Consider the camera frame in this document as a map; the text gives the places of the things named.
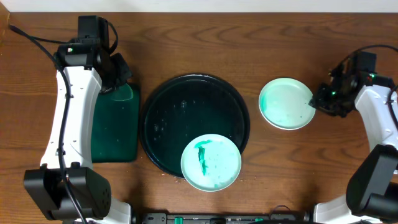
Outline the dark green rectangular tray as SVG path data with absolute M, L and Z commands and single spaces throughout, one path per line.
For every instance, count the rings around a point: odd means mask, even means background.
M 112 92 L 97 97 L 91 134 L 94 163 L 132 162 L 137 157 L 141 93 L 139 86 L 127 84 L 134 93 L 132 100 L 113 101 Z

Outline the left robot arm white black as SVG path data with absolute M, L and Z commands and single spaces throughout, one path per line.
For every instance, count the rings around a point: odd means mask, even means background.
M 109 40 L 112 23 L 80 16 L 78 35 L 50 56 L 57 74 L 57 102 L 49 143 L 38 169 L 24 174 L 24 188 L 48 220 L 67 223 L 134 223 L 132 207 L 114 198 L 96 173 L 91 132 L 96 100 L 125 84 L 131 71 Z

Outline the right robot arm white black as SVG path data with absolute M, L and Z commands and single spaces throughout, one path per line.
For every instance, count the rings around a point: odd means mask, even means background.
M 376 54 L 355 50 L 330 70 L 309 104 L 344 118 L 356 110 L 362 117 L 370 153 L 350 178 L 346 193 L 315 205 L 312 223 L 397 222 L 397 85 L 376 73 Z

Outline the round black serving tray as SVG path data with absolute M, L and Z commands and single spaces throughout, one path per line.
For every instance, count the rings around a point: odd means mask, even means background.
M 227 81 L 207 74 L 167 80 L 148 97 L 139 119 L 139 138 L 149 159 L 179 178 L 182 153 L 193 139 L 219 134 L 243 152 L 249 133 L 243 97 Z

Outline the pale green plate front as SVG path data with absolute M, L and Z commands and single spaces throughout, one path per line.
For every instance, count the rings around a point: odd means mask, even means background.
M 180 161 L 185 180 L 204 192 L 229 187 L 238 178 L 241 166 L 238 147 L 219 134 L 204 134 L 189 142 Z

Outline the green scrub sponge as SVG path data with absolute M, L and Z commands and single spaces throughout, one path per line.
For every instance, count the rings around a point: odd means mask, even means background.
M 124 84 L 115 89 L 111 93 L 110 98 L 113 101 L 129 101 L 134 98 L 134 93 L 129 84 Z

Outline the pale green plate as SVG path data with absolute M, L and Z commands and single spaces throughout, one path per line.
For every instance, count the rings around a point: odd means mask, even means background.
M 229 187 L 238 178 L 241 166 L 238 147 L 219 134 L 204 134 L 189 142 L 180 161 L 185 180 L 204 192 Z
M 276 78 L 262 88 L 259 111 L 276 128 L 296 130 L 306 126 L 315 116 L 309 105 L 313 93 L 302 82 L 293 78 Z

